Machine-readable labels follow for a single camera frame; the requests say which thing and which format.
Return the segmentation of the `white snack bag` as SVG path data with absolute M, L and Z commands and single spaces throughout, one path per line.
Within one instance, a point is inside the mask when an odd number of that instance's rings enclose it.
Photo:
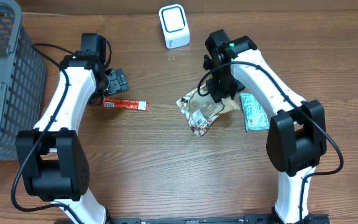
M 238 110 L 239 105 L 231 97 L 215 103 L 211 95 L 200 96 L 197 88 L 176 101 L 182 114 L 186 116 L 193 134 L 202 137 L 219 115 Z

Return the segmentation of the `teal snack pouch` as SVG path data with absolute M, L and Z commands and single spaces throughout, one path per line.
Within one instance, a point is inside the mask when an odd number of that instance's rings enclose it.
M 256 98 L 250 93 L 241 93 L 240 98 L 246 131 L 269 130 L 267 114 Z

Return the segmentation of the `red snack packet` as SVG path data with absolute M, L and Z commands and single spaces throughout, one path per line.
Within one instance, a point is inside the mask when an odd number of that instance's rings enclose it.
M 136 100 L 121 100 L 115 98 L 104 98 L 102 102 L 103 108 L 116 108 L 124 110 L 139 110 L 139 111 L 148 111 L 149 102 L 148 101 L 136 101 Z

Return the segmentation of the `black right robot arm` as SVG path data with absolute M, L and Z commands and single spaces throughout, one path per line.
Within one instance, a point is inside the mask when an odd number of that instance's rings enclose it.
M 209 35 L 203 78 L 215 102 L 248 89 L 269 120 L 266 150 L 278 170 L 278 197 L 266 223 L 329 223 L 327 215 L 313 215 L 307 207 L 310 179 L 326 153 L 324 108 L 292 91 L 267 65 L 248 37 L 231 40 L 224 30 Z

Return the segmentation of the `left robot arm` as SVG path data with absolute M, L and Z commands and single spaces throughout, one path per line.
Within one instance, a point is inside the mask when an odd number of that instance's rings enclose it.
M 17 210 L 59 207 L 72 223 L 112 223 L 90 190 L 90 166 L 78 137 L 86 105 L 128 89 L 117 80 L 122 70 L 109 66 L 111 51 L 103 36 L 84 33 L 80 49 L 56 63 L 60 79 L 47 110 L 16 136 L 20 168 L 11 202 Z

